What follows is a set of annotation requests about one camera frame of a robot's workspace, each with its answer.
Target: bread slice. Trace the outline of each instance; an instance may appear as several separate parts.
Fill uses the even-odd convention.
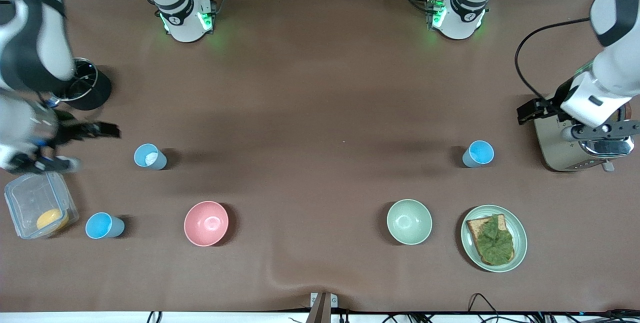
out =
[[[466,225],[467,227],[469,227],[469,231],[471,232],[471,237],[473,237],[473,244],[475,245],[476,250],[478,248],[478,237],[480,236],[480,234],[482,234],[482,230],[485,223],[489,221],[491,221],[491,216],[485,216],[485,218],[471,219],[466,221]],[[498,214],[498,229],[501,231],[507,230],[507,221],[505,220],[504,214]],[[511,262],[512,259],[514,259],[515,254],[516,254],[515,250],[512,250],[511,257],[509,258],[509,262]],[[482,258],[482,255],[480,255],[480,258],[485,264],[489,264],[490,266],[493,266],[493,264],[485,261],[485,259]]]

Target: black trash can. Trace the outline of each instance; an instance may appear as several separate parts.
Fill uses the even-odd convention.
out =
[[[53,95],[53,98],[80,111],[91,111],[105,104],[112,94],[112,81],[89,59],[73,60],[75,74],[71,84],[60,95]]]

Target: sandwich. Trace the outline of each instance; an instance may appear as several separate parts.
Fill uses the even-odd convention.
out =
[[[467,220],[466,225],[485,264],[502,266],[514,259],[514,237],[507,230],[504,214]]]

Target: blue cup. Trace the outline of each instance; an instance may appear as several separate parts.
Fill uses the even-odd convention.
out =
[[[140,145],[133,154],[133,161],[142,168],[159,171],[167,165],[167,157],[151,143]]]
[[[86,221],[84,232],[91,239],[114,238],[124,232],[122,219],[101,211]]]
[[[476,140],[462,155],[462,163],[469,168],[478,168],[493,161],[494,148],[484,140]]]

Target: clear food container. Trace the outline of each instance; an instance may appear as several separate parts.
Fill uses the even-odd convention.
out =
[[[78,210],[61,174],[27,173],[4,187],[15,232],[23,239],[48,237],[78,220]]]

